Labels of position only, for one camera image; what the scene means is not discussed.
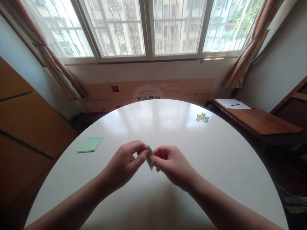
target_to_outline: folded green paper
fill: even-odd
[[[147,156],[147,158],[146,158],[146,161],[147,161],[147,163],[148,163],[148,165],[149,165],[149,167],[150,167],[150,169],[151,169],[151,171],[152,171],[154,166],[150,163],[149,157],[150,157],[150,156],[154,156],[154,152],[153,152],[152,149],[149,147],[149,145],[147,146],[147,149],[148,149],[149,154],[148,154],[148,156]]]
[[[103,137],[89,137],[86,142],[78,149],[77,153],[94,152]]]

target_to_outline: forearm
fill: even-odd
[[[104,177],[99,174],[26,229],[79,229],[109,194],[104,186]]]
[[[218,229],[281,229],[238,203],[200,175],[196,176],[188,192]]]

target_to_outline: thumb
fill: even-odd
[[[162,170],[162,171],[166,168],[167,160],[164,160],[164,159],[162,159],[162,158],[160,158],[160,157],[151,156],[151,157],[149,158],[149,161],[150,161],[150,163],[151,163],[153,166],[157,167],[158,169],[160,169],[160,170]]]
[[[141,152],[138,157],[130,163],[132,169],[137,171],[138,168],[146,161],[148,154],[148,150],[144,150],[143,152]]]

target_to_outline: curtain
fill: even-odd
[[[239,55],[236,63],[227,74],[223,86],[225,88],[241,88],[246,72],[253,60],[264,32],[273,20],[283,0],[265,0],[255,20],[254,30],[248,45]]]
[[[70,100],[80,100],[87,96],[73,76],[66,69],[64,64],[47,45],[45,38],[31,19],[25,5],[21,0],[1,0],[2,6],[14,19],[21,30],[28,36],[30,41],[36,46],[46,67],[61,87],[65,95]]]

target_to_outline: paper sheet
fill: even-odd
[[[150,156],[154,156],[154,152],[153,152],[152,149],[149,147],[149,145],[147,146],[147,149],[148,149],[148,151],[149,151],[149,154],[148,154],[148,156],[147,156],[147,158],[146,158],[146,161],[147,161],[147,163],[148,163],[148,165],[149,165],[149,167],[150,167],[150,169],[151,169],[151,171],[152,171],[154,166],[149,162],[149,157],[150,157]]]
[[[217,101],[227,109],[251,109],[236,99],[217,99]]]
[[[78,149],[77,153],[94,152],[102,139],[103,137],[89,137],[86,142],[84,142],[84,144]]]

